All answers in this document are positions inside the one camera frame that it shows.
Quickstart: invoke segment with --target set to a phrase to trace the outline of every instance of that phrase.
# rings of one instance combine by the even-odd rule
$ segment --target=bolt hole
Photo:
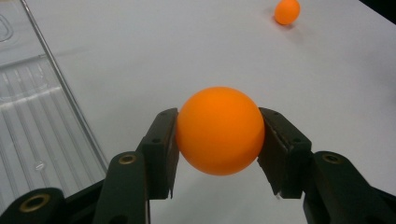
[[[20,211],[23,213],[34,212],[35,210],[46,205],[50,201],[49,194],[37,194],[24,201],[20,206]]]
[[[324,154],[322,156],[323,160],[333,164],[340,164],[342,162],[341,158],[332,154]]]
[[[119,215],[111,218],[108,224],[126,224],[128,222],[128,217],[125,215]]]
[[[129,164],[136,161],[136,155],[125,155],[119,159],[119,163],[122,165]]]
[[[366,221],[369,224],[385,224],[385,222],[378,217],[368,216],[366,217]]]

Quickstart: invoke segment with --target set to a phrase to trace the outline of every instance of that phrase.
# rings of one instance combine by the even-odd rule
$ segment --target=orange ball
[[[249,166],[262,150],[262,113],[241,91],[204,89],[180,109],[176,140],[180,152],[196,169],[210,175],[231,175]]]
[[[300,4],[297,0],[282,0],[275,9],[275,20],[282,25],[289,25],[300,15]]]

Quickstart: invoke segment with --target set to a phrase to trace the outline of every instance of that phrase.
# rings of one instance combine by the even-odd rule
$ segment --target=ball
[[[196,169],[231,175],[249,166],[262,150],[264,120],[241,91],[211,87],[195,93],[180,109],[177,146]]]
[[[297,0],[282,0],[275,9],[275,20],[282,25],[289,25],[300,15],[300,4]]]

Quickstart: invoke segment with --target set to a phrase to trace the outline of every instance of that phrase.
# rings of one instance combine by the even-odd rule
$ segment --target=transparent plastic lid
[[[0,1],[0,214],[22,194],[64,196],[102,180],[106,161],[24,2]]]

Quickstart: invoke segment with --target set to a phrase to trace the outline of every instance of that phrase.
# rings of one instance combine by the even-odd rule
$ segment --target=white surface
[[[28,2],[110,159],[134,150],[157,113],[213,85],[282,113],[313,142],[396,194],[396,26],[358,0],[301,0],[291,27],[277,1]],[[175,198],[152,223],[305,223],[254,162],[214,177],[182,158]]]

